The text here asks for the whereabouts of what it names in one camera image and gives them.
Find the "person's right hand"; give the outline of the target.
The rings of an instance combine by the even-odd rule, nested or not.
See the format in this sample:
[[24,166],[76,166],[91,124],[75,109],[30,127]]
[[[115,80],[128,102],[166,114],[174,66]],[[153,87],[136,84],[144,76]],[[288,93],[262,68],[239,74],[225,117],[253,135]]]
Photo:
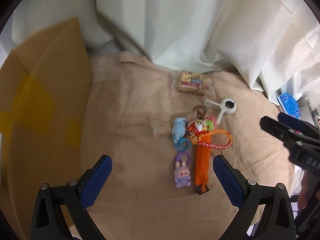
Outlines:
[[307,207],[309,199],[314,193],[318,183],[319,178],[317,178],[310,172],[305,171],[301,180],[301,190],[297,200],[297,206],[299,211]]

